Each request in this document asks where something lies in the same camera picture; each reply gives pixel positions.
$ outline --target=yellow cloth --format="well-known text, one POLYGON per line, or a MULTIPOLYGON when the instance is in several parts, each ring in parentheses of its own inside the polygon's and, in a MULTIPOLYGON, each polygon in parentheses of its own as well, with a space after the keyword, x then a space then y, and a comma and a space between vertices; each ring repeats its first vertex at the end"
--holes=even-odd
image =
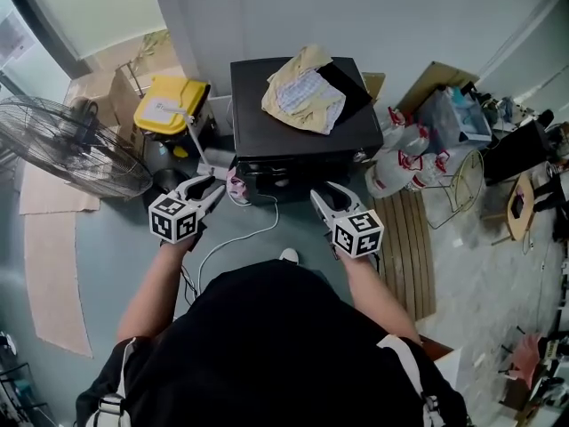
POLYGON ((312 44, 303 47, 296 57, 287 61, 268 79, 269 86, 261 101, 261 108, 281 122, 295 128, 327 134, 325 130, 327 110, 340 99, 321 98, 320 94, 326 89, 326 85, 320 87, 291 113, 284 112, 278 106, 276 93, 284 85, 296 81, 306 71, 323 67, 331 61, 332 58, 320 46, 312 44))

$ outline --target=floor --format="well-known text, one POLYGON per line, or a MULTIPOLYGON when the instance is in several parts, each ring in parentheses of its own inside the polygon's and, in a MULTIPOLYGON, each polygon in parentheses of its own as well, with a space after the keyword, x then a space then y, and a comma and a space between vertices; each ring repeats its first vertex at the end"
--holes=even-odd
MULTIPOLYGON (((441 206, 444 192, 429 190, 424 195, 429 219, 440 221, 446 212, 441 206)), ((32 366, 40 397, 49 402, 54 419, 71 426, 76 395, 96 377, 110 353, 117 322, 158 242, 148 233, 148 218, 138 199, 103 201, 98 212, 78 215, 79 289, 93 352, 93 359, 87 359, 35 336, 23 275, 18 200, 11 183, 0 185, 0 328, 15 337, 20 358, 32 366)), ((204 285, 225 270, 277 257, 283 248, 293 246, 300 249, 303 263, 321 270, 338 295, 350 302, 342 268, 320 238, 325 228, 311 205, 281 205, 279 210, 275 230, 214 255, 204 267, 204 285)), ((272 224, 275 210, 272 205, 237 207, 225 197, 206 220, 208 231, 185 260, 190 273, 213 246, 272 224)), ((459 390, 478 425, 487 425, 500 409, 495 403, 503 384, 496 376, 505 358, 500 344, 516 340, 516 325, 545 331, 551 324, 562 252, 560 246, 548 245, 550 227, 549 213, 536 217, 531 234, 534 249, 527 255, 519 242, 491 247, 496 231, 482 227, 476 208, 431 233, 437 313, 423 319, 419 329, 449 346, 462 347, 459 390)), ((176 313, 185 309, 180 293, 176 313)))
MULTIPOLYGON (((533 181, 541 184, 544 175, 536 170, 533 181)), ((437 313, 418 323, 421 334, 462 348, 457 390, 479 426, 500 412, 508 414, 497 403, 506 382, 497 372, 509 363, 501 345, 519 340, 516 326, 546 334, 560 295, 563 250, 551 240, 553 211, 535 215, 525 245, 507 241, 491 246, 508 234, 503 225, 489 228, 479 220, 482 204, 501 195, 495 189, 503 193, 510 188, 483 188, 469 211, 431 230, 437 313)), ((437 226, 449 216, 448 199, 441 189, 424 190, 423 197, 429 221, 437 226)))

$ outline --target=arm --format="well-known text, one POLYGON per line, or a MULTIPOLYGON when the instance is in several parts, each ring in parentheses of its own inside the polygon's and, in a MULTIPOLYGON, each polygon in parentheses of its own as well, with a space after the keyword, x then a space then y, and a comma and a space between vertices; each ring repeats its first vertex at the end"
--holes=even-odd
POLYGON ((349 291, 356 310, 383 327, 388 333, 405 337, 421 345, 415 324, 397 299, 380 280, 369 260, 352 259, 337 251, 348 273, 349 291))
POLYGON ((136 336, 156 337, 171 323, 180 286, 181 264, 194 238, 163 244, 116 333, 119 342, 136 336))

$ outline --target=white strap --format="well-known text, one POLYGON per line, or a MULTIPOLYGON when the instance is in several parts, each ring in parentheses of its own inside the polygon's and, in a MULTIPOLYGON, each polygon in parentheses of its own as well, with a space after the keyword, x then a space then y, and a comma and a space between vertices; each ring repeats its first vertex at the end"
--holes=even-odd
POLYGON ((133 338, 124 347, 123 365, 121 367, 121 379, 114 394, 107 394, 99 400, 99 409, 91 415, 87 421, 87 427, 131 427, 131 417, 126 410, 121 409, 121 404, 126 397, 124 388, 124 368, 134 352, 133 338))
POLYGON ((124 368, 126 367, 126 363, 128 362, 129 357, 131 357, 131 355, 134 353, 134 346, 133 343, 136 340, 136 338, 133 338, 132 340, 130 340, 128 342, 128 344, 124 347, 124 353, 123 353, 123 366, 121 368, 121 381, 118 384, 118 389, 116 390, 116 393, 118 395, 120 395, 123 399, 126 397, 126 392, 124 389, 124 368))
POLYGON ((421 373, 417 366, 417 361, 407 343, 394 335, 386 335, 378 344, 380 348, 390 348, 399 357, 401 367, 403 367, 409 381, 413 385, 415 392, 423 402, 423 425, 428 427, 442 427, 445 421, 438 413, 437 398, 432 396, 425 396, 423 387, 421 385, 421 373))

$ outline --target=electric fan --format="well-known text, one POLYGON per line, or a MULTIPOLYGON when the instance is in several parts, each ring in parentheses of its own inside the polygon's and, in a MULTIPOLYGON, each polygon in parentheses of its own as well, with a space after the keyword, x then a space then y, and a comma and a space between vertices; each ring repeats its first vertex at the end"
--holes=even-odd
POLYGON ((97 103, 72 108, 28 96, 0 101, 0 138, 32 165, 98 197, 135 197, 152 184, 130 142, 97 118, 97 103))

